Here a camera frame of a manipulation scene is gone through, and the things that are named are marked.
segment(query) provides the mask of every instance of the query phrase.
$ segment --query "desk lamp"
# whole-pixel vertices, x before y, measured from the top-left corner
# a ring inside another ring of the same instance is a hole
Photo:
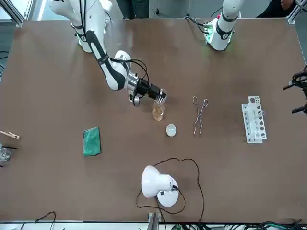
[[[179,197],[178,184],[170,175],[163,175],[148,165],[142,174],[142,192],[146,198],[157,196],[164,207],[173,206]]]

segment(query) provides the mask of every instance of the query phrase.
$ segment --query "metal frame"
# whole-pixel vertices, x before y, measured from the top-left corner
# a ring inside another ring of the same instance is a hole
[[[23,21],[28,19],[32,4],[33,0],[29,0],[25,12],[21,14],[10,0],[0,0],[0,6],[3,7],[18,27],[21,27]]]
[[[301,7],[304,8],[307,5],[307,0],[301,0]],[[287,17],[288,22],[290,25],[295,25],[295,18],[301,14],[302,9],[299,6],[295,6],[295,8],[292,10],[292,12]]]

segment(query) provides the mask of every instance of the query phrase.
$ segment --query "brown table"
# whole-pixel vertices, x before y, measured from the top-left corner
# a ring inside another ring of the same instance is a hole
[[[20,148],[0,169],[0,220],[36,219],[54,210],[57,220],[146,221],[153,210],[135,205],[142,171],[170,157],[198,163],[202,221],[307,217],[307,117],[291,114],[305,100],[298,88],[282,91],[304,62],[286,20],[238,20],[224,52],[205,45],[183,19],[113,22],[105,41],[111,56],[123,49],[142,59],[151,82],[167,89],[164,120],[153,120],[151,100],[135,108],[127,91],[107,87],[69,22],[25,22],[0,85],[1,130],[21,136],[0,136]],[[209,99],[201,137],[193,136],[194,95]],[[255,95],[267,112],[268,140],[251,145],[241,104]],[[165,135],[169,123],[177,126],[174,138]],[[102,154],[85,158],[82,133],[94,126],[100,127]],[[165,214],[166,220],[197,221],[195,166],[171,161],[159,169],[177,180],[187,200],[184,212]],[[140,199],[140,205],[155,204]],[[180,199],[171,210],[181,205]]]

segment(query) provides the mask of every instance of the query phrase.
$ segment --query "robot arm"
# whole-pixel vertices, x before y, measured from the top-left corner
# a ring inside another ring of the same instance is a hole
[[[146,94],[161,103],[166,99],[165,90],[130,71],[131,58],[126,52],[118,51],[114,59],[108,56],[104,46],[105,10],[99,0],[49,0],[49,5],[55,14],[71,21],[79,44],[85,52],[94,54],[111,89],[128,89],[134,106],[139,106],[140,98]]]
[[[222,51],[228,46],[243,3],[244,0],[224,0],[221,17],[205,24],[205,40],[214,49]]]

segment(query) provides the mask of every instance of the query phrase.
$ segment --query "black cable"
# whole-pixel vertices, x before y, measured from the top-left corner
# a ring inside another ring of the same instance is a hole
[[[118,60],[118,59],[114,59],[114,58],[110,58],[111,61],[114,61],[114,62],[118,62],[118,63],[127,63],[127,62],[131,62],[131,63],[134,63],[134,64],[137,64],[138,66],[140,66],[145,74],[144,76],[142,77],[142,79],[144,79],[145,76],[147,76],[147,80],[148,80],[148,86],[150,85],[150,81],[149,81],[149,75],[148,75],[148,69],[147,69],[147,66],[144,62],[142,62],[141,60],[139,59],[130,59],[130,60]]]
[[[218,8],[216,11],[214,11],[212,14],[211,14],[211,18],[212,18],[212,16],[216,13],[216,12],[218,12],[220,9],[222,9],[223,8],[223,6],[221,6],[220,8]]]
[[[181,196],[182,196],[182,198],[183,198],[183,200],[184,200],[183,208],[182,208],[180,211],[178,211],[178,212],[169,212],[169,211],[165,210],[164,208],[160,207],[161,210],[163,210],[164,212],[166,212],[166,213],[168,213],[168,214],[171,214],[171,215],[175,215],[175,214],[178,214],[178,213],[180,213],[180,212],[183,212],[184,208],[186,207],[186,199],[184,198],[184,196],[183,196],[183,194],[181,193],[181,191],[180,191],[180,190],[178,190],[178,191],[179,191],[179,193],[181,194]],[[159,207],[154,207],[154,206],[150,206],[150,205],[139,206],[139,205],[138,205],[138,199],[139,199],[139,196],[140,196],[141,192],[142,192],[142,190],[140,190],[140,191],[139,191],[139,194],[136,196],[136,207],[138,207],[138,208],[143,208],[143,207],[159,208]]]
[[[165,161],[161,161],[161,162],[155,164],[154,166],[159,165],[159,164],[162,164],[162,163],[165,163],[165,162],[170,161],[170,160],[177,160],[177,161],[179,161],[179,162],[183,162],[183,161],[192,161],[192,162],[195,164],[196,168],[197,168],[197,185],[198,185],[198,187],[200,188],[201,196],[202,196],[202,211],[201,211],[201,216],[200,216],[200,218],[199,218],[199,220],[198,220],[198,225],[199,225],[199,223],[200,223],[200,221],[201,221],[201,219],[202,219],[203,213],[204,213],[204,211],[205,211],[205,198],[204,198],[204,196],[203,196],[203,191],[202,191],[201,185],[200,185],[200,169],[199,169],[197,163],[196,163],[192,158],[185,158],[185,159],[179,160],[179,159],[176,158],[176,157],[172,157],[172,158],[169,158],[169,159],[167,159],[167,160],[165,160]]]
[[[83,24],[83,17],[82,17],[82,5],[81,5],[81,0],[79,0],[79,8],[80,8],[81,26],[82,26],[82,29],[83,29],[84,36],[86,37],[85,27],[84,27],[84,24]]]
[[[86,23],[85,23],[85,14],[86,14],[86,0],[84,0],[84,11],[83,11],[83,23],[84,23],[84,31],[86,32]]]
[[[208,23],[208,22],[205,22],[205,23],[203,23],[203,24],[201,24],[201,23],[198,23],[198,21],[196,20],[196,19],[192,19],[192,18],[190,18],[189,16],[186,16],[186,17],[184,17],[185,19],[190,19],[193,23],[195,23],[196,25],[197,25],[197,27],[198,27],[198,29],[203,33],[203,34],[209,34],[209,33],[207,33],[207,32],[204,32],[201,28],[200,28],[200,26],[202,26],[202,27],[205,27],[205,24],[206,23]]]
[[[8,54],[9,52],[8,51],[0,51],[0,53],[6,53],[6,54]]]
[[[196,230],[196,228],[195,228],[193,225],[190,224],[190,228],[191,228],[191,227],[192,227],[194,230]]]
[[[201,29],[201,27],[198,25],[199,23],[198,23],[198,21],[197,21],[196,19],[195,19],[195,21],[196,21],[196,25],[197,25],[197,27],[199,28],[199,30],[200,30],[203,34],[208,35],[209,33],[204,32],[204,31]]]
[[[190,19],[192,22],[194,22],[196,25],[200,25],[200,26],[204,26],[204,24],[200,24],[197,21],[195,21],[195,19],[190,18],[189,16],[185,16],[184,19]]]
[[[107,16],[110,18],[110,22],[112,21],[112,18],[110,16],[110,14],[108,12],[105,11],[105,13],[107,14]]]
[[[56,222],[56,213],[54,211],[51,211],[51,212],[48,212],[46,215],[44,215],[43,217],[41,218],[38,218],[36,221],[34,221],[34,223],[38,223],[39,221],[41,221],[43,218],[49,216],[50,214],[53,214],[54,215],[54,218],[53,218],[53,221],[51,223],[51,226],[50,226],[50,230],[52,230],[52,226],[54,225],[54,223]]]
[[[20,227],[19,230],[22,230],[25,224],[26,224],[26,222],[22,224],[22,226]]]
[[[157,201],[157,205],[158,205],[159,211],[160,211],[160,213],[161,213],[162,220],[163,220],[163,222],[164,222],[165,230],[167,230],[167,228],[166,228],[166,224],[165,224],[165,219],[164,219],[164,216],[163,216],[163,213],[162,213],[161,207],[160,207],[160,205],[159,205],[158,198],[157,198],[157,197],[155,197],[155,200]]]
[[[204,210],[205,210],[204,195],[203,195],[203,191],[202,191],[202,189],[201,189],[201,185],[200,185],[200,182],[199,182],[199,180],[200,180],[200,169],[199,169],[197,163],[196,163],[193,159],[191,159],[191,158],[185,158],[185,159],[179,160],[179,159],[176,158],[176,157],[172,157],[172,158],[169,158],[169,159],[167,159],[167,160],[165,160],[165,161],[161,161],[161,162],[155,164],[154,166],[157,166],[157,165],[159,165],[159,164],[165,163],[165,162],[170,161],[170,160],[177,160],[177,161],[179,161],[179,162],[183,162],[183,161],[192,161],[192,162],[195,164],[196,168],[197,168],[197,185],[198,185],[198,187],[199,187],[199,189],[200,189],[200,191],[201,191],[201,196],[202,196],[202,211],[201,211],[201,216],[200,216],[200,218],[199,218],[199,220],[198,220],[198,228],[199,228],[199,224],[200,224],[200,222],[201,222],[201,219],[202,219],[202,216],[203,216],[203,213],[204,213]],[[182,208],[180,211],[175,212],[175,213],[169,212],[169,211],[167,211],[167,210],[165,210],[165,209],[163,209],[163,208],[160,208],[160,210],[163,210],[164,212],[169,213],[169,214],[172,214],[172,215],[178,214],[178,213],[180,213],[180,212],[182,212],[182,211],[184,210],[184,208],[185,208],[185,206],[186,206],[186,200],[185,200],[183,194],[181,193],[181,191],[180,191],[179,189],[178,189],[178,191],[179,191],[179,193],[182,195],[182,198],[183,198],[183,200],[184,200],[184,206],[183,206],[183,208]],[[139,198],[141,192],[142,192],[142,190],[139,191],[139,193],[138,193],[138,195],[137,195],[137,197],[136,197],[136,206],[137,206],[138,208],[143,208],[143,207],[159,208],[159,207],[153,207],[153,206],[149,206],[149,205],[139,206],[139,205],[138,205],[138,198]]]
[[[238,226],[236,226],[234,229],[232,230],[236,230],[238,227],[242,226],[242,224],[238,224]]]

